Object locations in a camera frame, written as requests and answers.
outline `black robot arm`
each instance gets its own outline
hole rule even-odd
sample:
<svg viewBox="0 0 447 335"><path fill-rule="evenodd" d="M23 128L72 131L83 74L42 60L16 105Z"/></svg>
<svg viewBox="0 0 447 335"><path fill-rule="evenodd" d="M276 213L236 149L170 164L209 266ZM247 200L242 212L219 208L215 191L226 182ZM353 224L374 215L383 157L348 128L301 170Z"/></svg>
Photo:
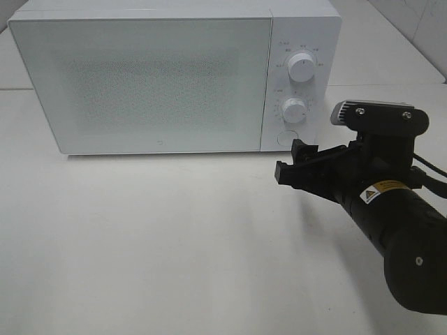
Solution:
<svg viewBox="0 0 447 335"><path fill-rule="evenodd" d="M348 100L331 122L357 131L357 140L323 151L295 140L293 164L277 162L278 183L340 203L384 257L393 297L412 311L447 315L447 219L412 191L447 195L445 183L411 166L428 116L410 105Z"/></svg>

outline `microwave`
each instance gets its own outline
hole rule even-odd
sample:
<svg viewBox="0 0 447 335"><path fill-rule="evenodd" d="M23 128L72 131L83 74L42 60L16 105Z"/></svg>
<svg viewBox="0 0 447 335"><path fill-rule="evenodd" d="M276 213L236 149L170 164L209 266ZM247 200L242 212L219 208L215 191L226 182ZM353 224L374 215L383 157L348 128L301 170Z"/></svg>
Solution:
<svg viewBox="0 0 447 335"><path fill-rule="evenodd" d="M29 0L8 21L63 154L313 143L341 18L327 0Z"/></svg>

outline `cable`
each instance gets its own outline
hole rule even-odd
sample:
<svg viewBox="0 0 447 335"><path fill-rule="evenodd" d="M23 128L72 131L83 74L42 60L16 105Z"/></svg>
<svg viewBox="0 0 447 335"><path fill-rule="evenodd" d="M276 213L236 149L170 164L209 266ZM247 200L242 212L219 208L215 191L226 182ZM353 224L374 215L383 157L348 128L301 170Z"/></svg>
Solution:
<svg viewBox="0 0 447 335"><path fill-rule="evenodd" d="M429 161L425 160L424 158L420 157L417 154L413 154L413 157L417 160L420 161L423 165L428 166L430 169L432 169L433 171L439 173L441 176L447 178L447 172L444 172L443 170L441 170L439 167L434 166L433 164L431 164Z"/></svg>

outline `yellow warning sticker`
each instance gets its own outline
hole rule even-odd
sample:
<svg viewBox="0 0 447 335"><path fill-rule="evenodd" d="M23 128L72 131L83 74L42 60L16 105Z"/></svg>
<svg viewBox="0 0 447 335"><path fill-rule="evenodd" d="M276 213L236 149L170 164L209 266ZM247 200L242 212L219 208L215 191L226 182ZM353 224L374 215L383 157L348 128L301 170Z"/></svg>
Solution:
<svg viewBox="0 0 447 335"><path fill-rule="evenodd" d="M378 181L375 184L367 187L361 194L360 199L362 199L365 204L369 204L372 200L376 199L380 194L391 191L410 188L397 180L383 180Z"/></svg>

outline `white table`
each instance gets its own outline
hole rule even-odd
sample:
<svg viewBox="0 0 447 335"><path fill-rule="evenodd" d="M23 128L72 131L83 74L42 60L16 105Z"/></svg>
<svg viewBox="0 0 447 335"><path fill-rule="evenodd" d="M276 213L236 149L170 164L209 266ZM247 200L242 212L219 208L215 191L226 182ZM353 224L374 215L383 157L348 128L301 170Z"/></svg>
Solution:
<svg viewBox="0 0 447 335"><path fill-rule="evenodd" d="M446 95L330 87L326 106L416 104L432 120L416 151L446 167ZM67 158L33 91L1 91L0 106L0 334L446 333L391 297L339 205L276 184L289 154ZM322 147L353 138L326 127Z"/></svg>
<svg viewBox="0 0 447 335"><path fill-rule="evenodd" d="M329 85L440 84L441 73L367 0L331 0L343 18ZM9 30L0 35L0 89L30 89Z"/></svg>

